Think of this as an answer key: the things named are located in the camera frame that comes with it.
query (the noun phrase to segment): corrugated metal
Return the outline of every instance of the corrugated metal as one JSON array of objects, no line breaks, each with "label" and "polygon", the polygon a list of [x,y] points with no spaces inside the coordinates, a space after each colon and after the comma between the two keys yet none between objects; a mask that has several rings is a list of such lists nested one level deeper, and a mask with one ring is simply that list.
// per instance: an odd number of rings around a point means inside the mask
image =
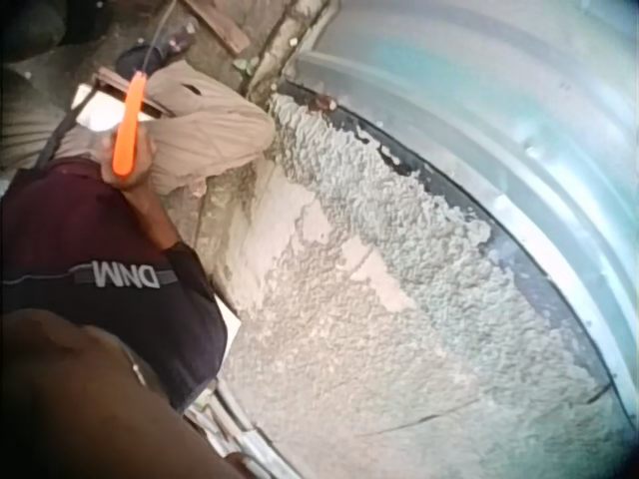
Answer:
[{"label": "corrugated metal", "polygon": [[342,0],[292,64],[478,200],[555,282],[637,416],[637,4]]}]

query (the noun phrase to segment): beige pants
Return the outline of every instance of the beige pants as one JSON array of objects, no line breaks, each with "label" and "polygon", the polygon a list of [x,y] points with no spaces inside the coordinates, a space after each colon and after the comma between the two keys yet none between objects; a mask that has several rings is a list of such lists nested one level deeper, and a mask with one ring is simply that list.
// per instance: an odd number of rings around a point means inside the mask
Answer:
[{"label": "beige pants", "polygon": [[[35,164],[65,112],[18,75],[3,71],[2,84],[0,167],[6,177]],[[256,160],[275,134],[273,120],[262,109],[184,61],[155,73],[147,95],[176,117],[146,123],[157,147],[152,178],[162,195]],[[109,132],[76,126],[55,158],[100,161],[104,135]]]}]

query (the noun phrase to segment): dark red shirt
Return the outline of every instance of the dark red shirt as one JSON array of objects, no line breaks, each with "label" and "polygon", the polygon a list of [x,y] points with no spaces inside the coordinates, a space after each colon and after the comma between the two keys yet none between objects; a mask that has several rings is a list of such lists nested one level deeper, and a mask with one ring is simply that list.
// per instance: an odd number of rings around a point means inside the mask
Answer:
[{"label": "dark red shirt", "polygon": [[215,378],[227,330],[197,255],[158,250],[95,163],[21,171],[1,203],[2,311],[46,309],[118,336],[183,410]]}]

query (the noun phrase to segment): orange handle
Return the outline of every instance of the orange handle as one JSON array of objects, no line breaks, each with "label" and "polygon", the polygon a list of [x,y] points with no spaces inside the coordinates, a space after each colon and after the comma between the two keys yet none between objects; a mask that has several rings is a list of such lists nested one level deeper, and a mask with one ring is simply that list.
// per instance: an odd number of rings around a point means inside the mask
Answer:
[{"label": "orange handle", "polygon": [[138,138],[138,115],[142,110],[147,75],[138,72],[129,84],[125,101],[124,119],[118,127],[116,144],[113,149],[113,173],[128,177],[133,173],[136,160],[136,140]]}]

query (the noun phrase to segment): hand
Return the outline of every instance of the hand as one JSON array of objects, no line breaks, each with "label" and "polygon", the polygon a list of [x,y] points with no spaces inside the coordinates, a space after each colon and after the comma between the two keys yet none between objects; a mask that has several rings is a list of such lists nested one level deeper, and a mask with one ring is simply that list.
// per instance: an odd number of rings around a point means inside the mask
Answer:
[{"label": "hand", "polygon": [[102,180],[104,183],[119,190],[129,191],[134,189],[136,186],[143,184],[149,177],[156,147],[146,127],[140,124],[138,126],[136,159],[133,173],[126,178],[122,178],[113,173],[113,167],[111,165],[113,161],[115,140],[116,133],[106,137],[103,141],[104,160],[102,162]]}]

